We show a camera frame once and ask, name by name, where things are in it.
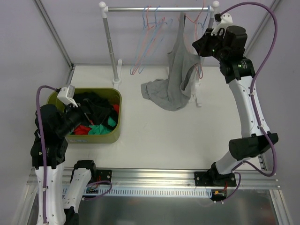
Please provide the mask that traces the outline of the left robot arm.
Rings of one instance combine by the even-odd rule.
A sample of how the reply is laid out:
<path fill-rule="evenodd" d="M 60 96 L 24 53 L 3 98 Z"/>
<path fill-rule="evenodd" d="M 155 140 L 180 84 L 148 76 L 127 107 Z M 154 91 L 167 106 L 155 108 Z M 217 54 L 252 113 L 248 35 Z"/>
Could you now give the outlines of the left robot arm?
<path fill-rule="evenodd" d="M 30 150 L 38 181 L 39 225 L 77 225 L 83 192 L 98 175 L 92 160 L 79 160 L 73 168 L 66 195 L 62 178 L 68 142 L 66 136 L 88 116 L 81 106 L 69 104 L 61 112 L 55 105 L 37 106 L 35 140 Z"/>

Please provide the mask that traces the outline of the grey tank top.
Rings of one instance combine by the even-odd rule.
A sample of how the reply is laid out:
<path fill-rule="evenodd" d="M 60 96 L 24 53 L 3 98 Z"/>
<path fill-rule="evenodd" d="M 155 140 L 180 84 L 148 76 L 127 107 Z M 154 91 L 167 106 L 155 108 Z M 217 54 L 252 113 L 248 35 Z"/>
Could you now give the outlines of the grey tank top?
<path fill-rule="evenodd" d="M 181 12 L 175 44 L 172 51 L 167 54 L 168 78 L 156 79 L 141 85 L 141 94 L 144 99 L 152 101 L 164 110 L 173 112 L 188 104 L 196 77 L 195 66 L 200 62 L 200 57 L 191 53 L 186 47 L 185 19 L 185 14 Z"/>

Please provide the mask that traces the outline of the light blue wire hanger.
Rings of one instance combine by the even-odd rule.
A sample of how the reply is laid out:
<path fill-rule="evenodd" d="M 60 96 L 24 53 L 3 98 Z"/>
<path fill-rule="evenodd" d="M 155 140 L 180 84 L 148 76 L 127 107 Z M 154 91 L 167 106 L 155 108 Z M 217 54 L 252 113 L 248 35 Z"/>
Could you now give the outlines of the light blue wire hanger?
<path fill-rule="evenodd" d="M 151 28 L 149 27 L 149 21 L 148 21 L 148 10 L 150 7 L 151 7 L 151 5 L 146 6 L 142 12 L 143 30 L 142 30 L 142 34 L 139 38 L 138 46 L 136 49 L 135 61 L 132 64 L 131 75 L 134 75 L 137 72 L 137 70 L 139 69 L 139 67 L 142 63 L 145 46 L 147 45 L 147 40 L 148 40 L 148 32 L 151 30 Z"/>

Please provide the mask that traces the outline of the red tank top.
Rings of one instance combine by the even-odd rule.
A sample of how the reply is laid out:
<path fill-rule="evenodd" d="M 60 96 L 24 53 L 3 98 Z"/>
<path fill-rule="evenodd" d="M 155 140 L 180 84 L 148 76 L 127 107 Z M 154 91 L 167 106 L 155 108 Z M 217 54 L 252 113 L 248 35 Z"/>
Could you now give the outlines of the red tank top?
<path fill-rule="evenodd" d="M 104 119 L 101 120 L 100 124 L 107 125 L 107 120 L 109 117 L 111 117 L 114 121 L 118 123 L 119 118 L 119 110 L 120 106 L 118 104 L 112 105 L 112 110 L 110 111 L 109 115 L 106 116 Z M 79 125 L 75 128 L 75 130 L 72 132 L 72 135 L 88 135 L 88 132 L 90 131 L 89 128 L 90 125 Z"/>

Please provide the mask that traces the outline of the green tank top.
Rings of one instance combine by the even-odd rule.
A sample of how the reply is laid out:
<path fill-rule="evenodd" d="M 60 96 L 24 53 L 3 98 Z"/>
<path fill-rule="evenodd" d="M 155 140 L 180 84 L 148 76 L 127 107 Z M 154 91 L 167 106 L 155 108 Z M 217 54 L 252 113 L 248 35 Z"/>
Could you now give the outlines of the green tank top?
<path fill-rule="evenodd" d="M 117 122 L 114 121 L 111 117 L 107 120 L 107 125 L 100 124 L 100 125 L 90 125 L 90 131 L 88 135 L 106 135 L 112 132 L 117 125 Z"/>

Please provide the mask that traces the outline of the pink wire hanger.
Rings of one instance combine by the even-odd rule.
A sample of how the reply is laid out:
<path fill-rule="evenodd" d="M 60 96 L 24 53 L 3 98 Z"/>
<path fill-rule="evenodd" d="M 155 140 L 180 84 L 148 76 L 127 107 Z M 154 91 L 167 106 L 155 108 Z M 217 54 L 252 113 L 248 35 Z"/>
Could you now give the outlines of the pink wire hanger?
<path fill-rule="evenodd" d="M 142 63 L 140 65 L 139 69 L 136 72 L 136 73 L 139 73 L 139 74 L 145 68 L 145 66 L 143 64 L 144 64 L 146 58 L 148 56 L 151 56 L 155 52 L 155 50 L 157 49 L 157 47 L 159 45 L 159 42 L 160 42 L 160 38 L 162 36 L 161 32 L 162 32 L 163 26 L 165 24 L 165 17 L 161 17 L 160 19 L 158 19 L 157 12 L 158 12 L 159 8 L 160 8 L 160 5 L 158 7 L 156 7 L 155 10 L 154 10 L 154 21 L 153 22 L 149 21 L 150 8 L 148 10 L 148 21 L 149 21 L 149 27 L 151 28 L 151 30 L 148 32 L 148 40 L 147 40 L 147 45 L 145 46 L 145 51 L 144 51 L 144 54 L 143 54 Z"/>

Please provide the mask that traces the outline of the black tank top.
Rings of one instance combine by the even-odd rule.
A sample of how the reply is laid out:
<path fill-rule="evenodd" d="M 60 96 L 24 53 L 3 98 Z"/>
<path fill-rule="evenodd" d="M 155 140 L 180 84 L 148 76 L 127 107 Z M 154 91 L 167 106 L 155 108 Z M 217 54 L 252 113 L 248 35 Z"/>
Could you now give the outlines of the black tank top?
<path fill-rule="evenodd" d="M 76 103 L 82 105 L 82 101 L 84 98 L 88 98 L 91 100 L 93 104 L 95 104 L 101 111 L 100 121 L 109 115 L 110 111 L 113 109 L 112 104 L 109 103 L 107 98 L 102 98 L 95 92 L 84 92 L 75 94 L 73 99 Z"/>

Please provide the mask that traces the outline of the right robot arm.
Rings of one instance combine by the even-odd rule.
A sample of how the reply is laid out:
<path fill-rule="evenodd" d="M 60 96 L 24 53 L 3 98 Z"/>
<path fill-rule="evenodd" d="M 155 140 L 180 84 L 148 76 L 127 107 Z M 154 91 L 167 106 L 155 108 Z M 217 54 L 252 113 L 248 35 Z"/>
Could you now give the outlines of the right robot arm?
<path fill-rule="evenodd" d="M 217 33 L 207 28 L 192 44 L 199 56 L 219 61 L 220 72 L 234 96 L 241 124 L 241 137 L 229 141 L 229 151 L 208 171 L 195 172 L 196 186 L 236 186 L 233 171 L 278 142 L 277 133 L 270 132 L 260 108 L 253 63 L 244 56 L 247 37 L 246 30 L 240 26 L 221 28 Z"/>

